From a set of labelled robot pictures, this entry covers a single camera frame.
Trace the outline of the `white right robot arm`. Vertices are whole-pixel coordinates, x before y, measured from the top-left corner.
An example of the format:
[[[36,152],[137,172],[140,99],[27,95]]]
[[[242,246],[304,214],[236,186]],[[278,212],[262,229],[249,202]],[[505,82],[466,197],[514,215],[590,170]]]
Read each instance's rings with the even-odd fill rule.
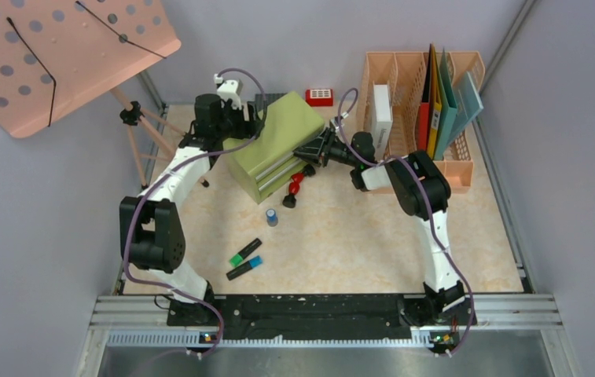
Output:
[[[294,156],[318,167],[330,161],[352,168],[351,181],[360,191],[393,190],[403,212],[416,222],[424,252],[424,293],[419,302],[407,305],[403,320],[413,326],[445,324],[465,302],[466,283],[454,265],[447,232],[451,189],[439,168],[425,152],[378,163],[370,133],[359,131],[350,144],[335,130],[297,147]]]

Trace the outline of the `light blue hardcover book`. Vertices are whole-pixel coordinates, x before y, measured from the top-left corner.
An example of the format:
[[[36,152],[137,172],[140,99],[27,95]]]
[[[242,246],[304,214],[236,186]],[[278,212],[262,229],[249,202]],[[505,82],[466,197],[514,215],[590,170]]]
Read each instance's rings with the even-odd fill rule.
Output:
[[[454,86],[454,97],[457,102],[457,114],[447,139],[451,145],[465,131],[478,114],[484,109],[474,76],[470,71],[461,75]]]

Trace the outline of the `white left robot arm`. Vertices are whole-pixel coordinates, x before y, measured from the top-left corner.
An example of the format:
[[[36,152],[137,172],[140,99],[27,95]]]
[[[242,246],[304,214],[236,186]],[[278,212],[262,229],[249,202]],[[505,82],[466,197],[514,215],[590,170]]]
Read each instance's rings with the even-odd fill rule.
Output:
[[[185,305],[186,315],[196,324],[215,317],[216,304],[207,294],[211,285],[185,259],[186,240],[179,207],[217,159],[228,153],[228,139],[247,147],[259,136],[269,114],[265,100],[243,106],[221,94],[202,94],[194,105],[195,119],[176,150],[174,158],[157,180],[137,196],[125,197],[119,205],[121,256],[127,278],[138,284],[130,267],[156,276],[153,285],[171,291]]]

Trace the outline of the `green metal drawer cabinet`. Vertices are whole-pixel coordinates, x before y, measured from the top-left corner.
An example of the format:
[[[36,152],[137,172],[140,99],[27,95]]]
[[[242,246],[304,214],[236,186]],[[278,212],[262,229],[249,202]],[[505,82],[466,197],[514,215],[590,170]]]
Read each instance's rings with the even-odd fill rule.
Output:
[[[260,136],[223,159],[240,187],[261,203],[306,166],[293,150],[317,137],[324,125],[325,120],[297,92],[284,93],[269,104]]]

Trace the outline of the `yellow plastic clip folder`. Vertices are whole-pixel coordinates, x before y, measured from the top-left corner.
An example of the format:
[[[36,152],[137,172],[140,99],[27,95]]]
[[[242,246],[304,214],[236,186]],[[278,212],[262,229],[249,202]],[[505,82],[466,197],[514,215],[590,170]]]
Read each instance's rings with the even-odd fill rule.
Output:
[[[437,142],[439,118],[442,109],[441,95],[439,89],[439,69],[435,51],[435,45],[432,43],[429,50],[430,62],[430,117],[428,128],[427,154],[430,158],[435,156],[435,147]]]

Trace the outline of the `teal plastic folder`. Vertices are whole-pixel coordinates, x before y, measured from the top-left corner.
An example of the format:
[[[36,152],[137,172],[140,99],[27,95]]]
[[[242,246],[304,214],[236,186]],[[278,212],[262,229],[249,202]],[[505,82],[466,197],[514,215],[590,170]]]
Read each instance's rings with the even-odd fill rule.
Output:
[[[441,111],[439,128],[436,139],[434,160],[442,160],[446,151],[446,143],[450,136],[455,117],[457,115],[457,102],[454,97],[454,90],[450,74],[450,55],[443,49],[439,62],[439,94],[441,97]]]

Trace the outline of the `white paper booklet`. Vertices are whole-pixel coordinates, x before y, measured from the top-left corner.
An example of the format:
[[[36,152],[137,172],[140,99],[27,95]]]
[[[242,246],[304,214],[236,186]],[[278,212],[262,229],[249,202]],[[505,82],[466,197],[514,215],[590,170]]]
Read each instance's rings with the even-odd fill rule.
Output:
[[[373,85],[372,105],[370,129],[376,149],[376,159],[381,159],[387,148],[393,125],[390,90],[387,84]]]

